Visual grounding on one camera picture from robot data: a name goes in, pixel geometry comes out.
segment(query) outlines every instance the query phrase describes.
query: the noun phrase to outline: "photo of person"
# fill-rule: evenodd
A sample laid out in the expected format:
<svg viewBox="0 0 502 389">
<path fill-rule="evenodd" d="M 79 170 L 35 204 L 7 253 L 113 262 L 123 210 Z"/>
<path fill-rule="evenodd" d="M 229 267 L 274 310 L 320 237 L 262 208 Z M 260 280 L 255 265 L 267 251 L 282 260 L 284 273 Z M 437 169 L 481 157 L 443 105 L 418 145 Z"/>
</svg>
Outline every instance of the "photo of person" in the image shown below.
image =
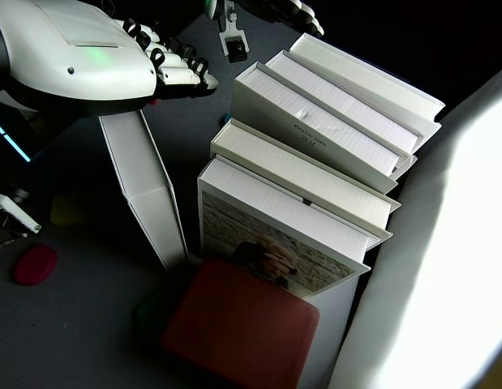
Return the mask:
<svg viewBox="0 0 502 389">
<path fill-rule="evenodd" d="M 202 193 L 204 253 L 216 255 L 261 280 L 305 297 L 354 273 L 218 197 Z"/>
</svg>

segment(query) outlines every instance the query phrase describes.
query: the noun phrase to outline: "red lid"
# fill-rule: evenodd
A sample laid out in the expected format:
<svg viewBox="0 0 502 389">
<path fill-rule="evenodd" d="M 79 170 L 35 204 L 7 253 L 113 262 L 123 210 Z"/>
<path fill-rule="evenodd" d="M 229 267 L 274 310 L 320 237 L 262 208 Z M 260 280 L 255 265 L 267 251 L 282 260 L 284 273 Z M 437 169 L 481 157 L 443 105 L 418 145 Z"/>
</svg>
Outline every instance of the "red lid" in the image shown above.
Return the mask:
<svg viewBox="0 0 502 389">
<path fill-rule="evenodd" d="M 15 267 L 15 281 L 22 285 L 38 285 L 53 272 L 58 255 L 47 246 L 26 252 Z"/>
</svg>

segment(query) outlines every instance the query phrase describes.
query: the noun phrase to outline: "red disc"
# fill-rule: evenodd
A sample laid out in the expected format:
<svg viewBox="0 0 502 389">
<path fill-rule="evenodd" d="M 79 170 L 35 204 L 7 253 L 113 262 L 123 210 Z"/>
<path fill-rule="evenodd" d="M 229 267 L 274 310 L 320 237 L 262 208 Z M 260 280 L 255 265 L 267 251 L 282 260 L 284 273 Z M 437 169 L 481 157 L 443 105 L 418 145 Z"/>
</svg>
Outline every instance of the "red disc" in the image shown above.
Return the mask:
<svg viewBox="0 0 502 389">
<path fill-rule="evenodd" d="M 53 272 L 58 255 L 47 246 L 38 246 L 22 255 L 15 267 L 15 281 L 22 285 L 38 285 Z"/>
</svg>

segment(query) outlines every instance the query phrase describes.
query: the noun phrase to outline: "gray tabletop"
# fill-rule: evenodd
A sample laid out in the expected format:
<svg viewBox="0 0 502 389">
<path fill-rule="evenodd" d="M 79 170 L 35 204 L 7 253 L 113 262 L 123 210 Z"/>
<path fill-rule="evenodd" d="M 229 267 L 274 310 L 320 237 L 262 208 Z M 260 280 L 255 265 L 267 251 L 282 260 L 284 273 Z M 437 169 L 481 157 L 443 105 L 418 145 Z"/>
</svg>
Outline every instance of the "gray tabletop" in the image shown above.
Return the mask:
<svg viewBox="0 0 502 389">
<path fill-rule="evenodd" d="M 203 16 L 178 36 L 209 60 L 209 71 L 220 80 L 213 96 L 160 101 L 144 110 L 174 182 L 194 252 L 195 178 L 208 162 L 209 142 L 220 129 L 220 119 L 230 112 L 232 79 L 253 62 L 266 62 L 289 48 L 298 37 L 285 26 L 267 24 L 244 11 L 238 17 L 251 47 L 245 62 L 229 64 L 221 54 L 217 24 Z M 86 229 L 46 223 L 39 237 L 0 251 L 0 388 L 212 387 L 204 378 L 149 358 L 131 341 L 132 310 L 167 281 L 122 201 L 97 120 L 73 124 L 31 163 L 24 181 L 42 220 L 48 219 L 54 194 L 82 191 L 97 200 L 94 216 L 99 221 Z M 39 243 L 58 252 L 54 273 L 36 287 L 14 284 L 15 260 Z M 341 293 L 319 297 L 333 302 L 320 307 L 322 318 L 335 315 L 339 304 L 347 312 L 353 290 L 350 284 Z M 337 327 L 332 320 L 321 323 L 301 387 L 325 387 L 343 323 L 345 318 Z"/>
</svg>

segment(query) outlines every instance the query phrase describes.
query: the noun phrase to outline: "stack of books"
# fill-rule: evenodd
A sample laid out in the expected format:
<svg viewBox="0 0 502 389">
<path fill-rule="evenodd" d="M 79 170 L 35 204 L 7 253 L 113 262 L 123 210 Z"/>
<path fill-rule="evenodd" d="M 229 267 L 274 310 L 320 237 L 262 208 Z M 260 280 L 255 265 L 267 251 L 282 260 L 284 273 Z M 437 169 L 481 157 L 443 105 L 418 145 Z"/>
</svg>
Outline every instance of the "stack of books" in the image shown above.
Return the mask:
<svg viewBox="0 0 502 389">
<path fill-rule="evenodd" d="M 443 107 L 313 36 L 254 64 L 198 179 L 204 253 L 298 297 L 360 276 Z"/>
</svg>

